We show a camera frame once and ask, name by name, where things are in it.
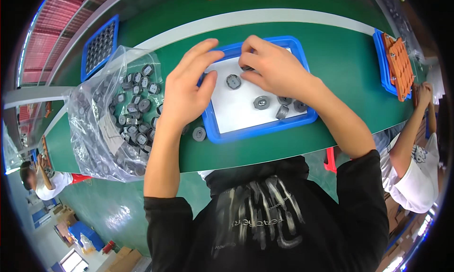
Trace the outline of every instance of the green workbench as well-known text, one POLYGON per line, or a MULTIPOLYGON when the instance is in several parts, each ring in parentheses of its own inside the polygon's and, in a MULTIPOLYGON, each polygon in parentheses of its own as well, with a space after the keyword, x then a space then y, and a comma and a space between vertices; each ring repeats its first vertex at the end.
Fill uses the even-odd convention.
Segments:
MULTIPOLYGON (((255 8, 312 9, 349 17, 391 33, 385 17, 373 0, 172 0, 122 22, 118 44, 135 46, 170 28, 204 17, 255 8)), ((408 119, 411 101, 399 102, 380 84, 379 65, 371 36, 335 26, 300 22, 257 23, 210 31, 182 39, 156 50, 162 77, 178 64, 193 45, 208 37, 219 39, 219 46, 242 42, 247 36, 291 35, 302 44, 311 73, 323 82, 365 121, 372 133, 408 119)), ((80 58, 55 79, 55 85, 78 85, 80 58)), ((202 125, 201 118, 191 123, 202 125)), ((46 137, 55 170, 79 172, 70 144, 67 115, 46 137)), ((196 142, 185 135, 180 144, 180 171, 228 168, 296 156, 335 145, 319 118, 316 122, 277 133, 227 144, 208 139, 196 142)))

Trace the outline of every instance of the red stool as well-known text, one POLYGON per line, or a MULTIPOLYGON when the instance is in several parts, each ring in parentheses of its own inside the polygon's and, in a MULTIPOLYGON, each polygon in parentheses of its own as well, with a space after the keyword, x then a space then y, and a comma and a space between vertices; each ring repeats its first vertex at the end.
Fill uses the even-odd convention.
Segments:
POLYGON ((323 163, 325 169, 337 174, 336 161, 334 158, 334 147, 326 149, 326 158, 328 160, 328 163, 323 163))
POLYGON ((76 184, 76 183, 79 183, 79 182, 84 181, 86 179, 93 178, 91 176, 83 175, 83 174, 80 174, 80 173, 72 173, 72 176, 73 176, 73 182, 71 184, 76 184))

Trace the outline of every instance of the white paper sheet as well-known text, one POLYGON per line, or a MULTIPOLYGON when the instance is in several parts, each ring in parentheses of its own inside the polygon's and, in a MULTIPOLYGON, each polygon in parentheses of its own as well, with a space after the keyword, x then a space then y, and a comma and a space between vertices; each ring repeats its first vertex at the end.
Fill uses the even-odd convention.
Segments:
POLYGON ((115 125, 113 125, 112 120, 108 116, 103 116, 99 120, 99 128, 101 133, 106 141, 107 147, 115 155, 118 151, 118 148, 124 143, 123 138, 121 138, 120 133, 118 133, 115 125))
MULTIPOLYGON (((238 65, 238 59, 239 57, 235 57, 213 63, 206 70, 206 72, 211 70, 218 72, 218 80, 216 81, 211 102, 216 114, 219 133, 276 121, 275 116, 281 106, 277 101, 276 95, 265 92, 257 85, 240 77, 243 71, 238 65), (241 86, 236 90, 230 89, 226 84, 226 78, 230 74, 235 74, 241 79, 241 86), (254 100, 262 95, 268 96, 270 106, 266 110, 257 110, 254 107, 254 100)), ((307 111, 303 113, 296 112, 293 103, 287 107, 289 108, 287 117, 307 113, 307 111)))

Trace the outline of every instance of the worker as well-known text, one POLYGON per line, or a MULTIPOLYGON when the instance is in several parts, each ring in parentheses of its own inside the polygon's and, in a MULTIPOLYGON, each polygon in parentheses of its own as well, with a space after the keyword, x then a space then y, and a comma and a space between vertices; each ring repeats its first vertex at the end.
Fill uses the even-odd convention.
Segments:
POLYGON ((82 174, 63 172, 54 172, 49 178, 44 170, 44 163, 42 155, 39 154, 36 157, 36 165, 29 161, 23 162, 19 172, 25 189, 34 190, 41 200, 51 200, 67 185, 91 178, 82 174))
POLYGON ((380 152, 384 190, 404 209, 425 213, 438 197, 440 155, 432 86, 424 82, 415 88, 418 104, 410 119, 374 134, 374 141, 380 152), (426 108, 430 137, 423 148, 414 143, 426 108))
POLYGON ((176 197, 181 132, 210 102, 216 71, 200 87, 197 81, 224 57, 212 51, 217 44, 207 39, 191 48, 166 79, 144 180, 152 271, 375 271, 389 224, 371 132, 290 52, 257 36, 243 43, 239 65, 258 73, 241 77, 317 111, 352 158, 337 171, 339 203, 307 180, 303 156, 212 172, 205 179, 212 200, 194 220, 176 197))

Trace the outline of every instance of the label in bag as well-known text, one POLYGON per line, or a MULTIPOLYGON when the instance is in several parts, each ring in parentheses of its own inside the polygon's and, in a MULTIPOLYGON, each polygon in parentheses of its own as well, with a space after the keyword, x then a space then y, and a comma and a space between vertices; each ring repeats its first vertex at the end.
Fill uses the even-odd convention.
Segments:
POLYGON ((121 138, 120 133, 118 133, 115 125, 111 122, 111 118, 108 116, 103 116, 99 120, 99 128, 103 134, 104 141, 106 141, 107 147, 115 155, 118 151, 118 148, 123 144, 124 140, 121 138))

